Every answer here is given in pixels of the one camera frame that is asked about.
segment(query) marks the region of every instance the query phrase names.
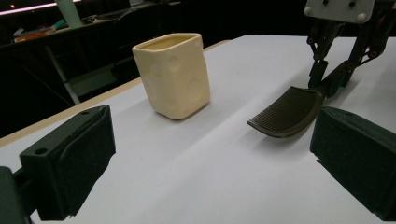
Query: white table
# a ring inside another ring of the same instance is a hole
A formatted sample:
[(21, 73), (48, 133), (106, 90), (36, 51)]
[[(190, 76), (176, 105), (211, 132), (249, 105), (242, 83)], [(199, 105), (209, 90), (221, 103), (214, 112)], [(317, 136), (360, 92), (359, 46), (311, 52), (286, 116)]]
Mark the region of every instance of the white table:
[[(327, 74), (355, 38), (335, 39)], [(155, 113), (143, 85), (110, 105), (117, 153), (75, 217), (63, 223), (383, 223), (316, 162), (313, 125), (288, 139), (247, 125), (289, 86), (306, 88), (313, 53), (305, 36), (245, 35), (205, 52), (211, 102), (174, 121)], [(325, 105), (396, 132), (396, 38), (356, 69)], [(0, 148), (14, 172), (19, 153), (66, 119)], [(35, 223), (42, 222), (37, 213)]]

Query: white surface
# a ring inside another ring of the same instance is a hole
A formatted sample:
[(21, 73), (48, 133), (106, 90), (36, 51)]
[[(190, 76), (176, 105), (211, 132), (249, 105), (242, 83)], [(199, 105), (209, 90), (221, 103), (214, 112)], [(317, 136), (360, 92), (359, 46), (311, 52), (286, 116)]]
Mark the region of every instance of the white surface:
[[(335, 39), (328, 72), (347, 59), (354, 40)], [(183, 121), (155, 113), (143, 85), (104, 101), (117, 153), (63, 223), (383, 223), (316, 162), (313, 125), (275, 139), (246, 124), (289, 86), (306, 87), (313, 53), (305, 41), (246, 35), (207, 51), (211, 102)], [(325, 104), (395, 132), (395, 50), (392, 38)], [(63, 122), (1, 148), (0, 164), (16, 171), (18, 154)]]

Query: ceramic cup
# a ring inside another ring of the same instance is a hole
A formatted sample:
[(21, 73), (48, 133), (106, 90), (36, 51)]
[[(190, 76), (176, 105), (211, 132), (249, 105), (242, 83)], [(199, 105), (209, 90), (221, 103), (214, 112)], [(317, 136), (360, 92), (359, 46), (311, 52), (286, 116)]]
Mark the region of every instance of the ceramic cup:
[(163, 35), (132, 48), (151, 107), (184, 119), (210, 100), (200, 34)]
[(55, 0), (55, 3), (70, 28), (78, 28), (82, 26), (81, 18), (78, 15), (73, 0)]

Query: white tabletop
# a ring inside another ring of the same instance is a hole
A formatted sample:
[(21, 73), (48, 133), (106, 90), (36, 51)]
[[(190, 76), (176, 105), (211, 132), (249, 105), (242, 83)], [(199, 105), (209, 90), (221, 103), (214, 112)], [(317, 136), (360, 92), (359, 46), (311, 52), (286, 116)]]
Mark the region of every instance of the white tabletop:
[[(354, 41), (335, 39), (327, 74)], [(395, 50), (392, 38), (325, 105), (396, 132)], [(383, 223), (316, 162), (313, 125), (287, 139), (247, 125), (290, 86), (306, 88), (312, 57), (305, 36), (245, 35), (219, 45), (205, 52), (211, 101), (182, 121), (155, 113), (142, 84), (103, 101), (117, 153), (63, 223)], [(15, 172), (19, 153), (65, 121), (0, 148), (0, 164)], [(37, 213), (32, 219), (42, 222)]]

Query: cup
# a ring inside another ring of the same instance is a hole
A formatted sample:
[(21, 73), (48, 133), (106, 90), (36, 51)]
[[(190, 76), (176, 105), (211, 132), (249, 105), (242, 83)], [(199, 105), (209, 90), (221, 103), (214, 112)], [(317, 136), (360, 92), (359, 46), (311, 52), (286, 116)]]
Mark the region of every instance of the cup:
[(62, 15), (70, 28), (78, 28), (82, 26), (81, 19), (79, 18), (73, 0), (55, 0), (55, 3), (59, 10), (61, 10)]
[(151, 107), (170, 119), (184, 119), (210, 100), (200, 34), (163, 35), (132, 48)]

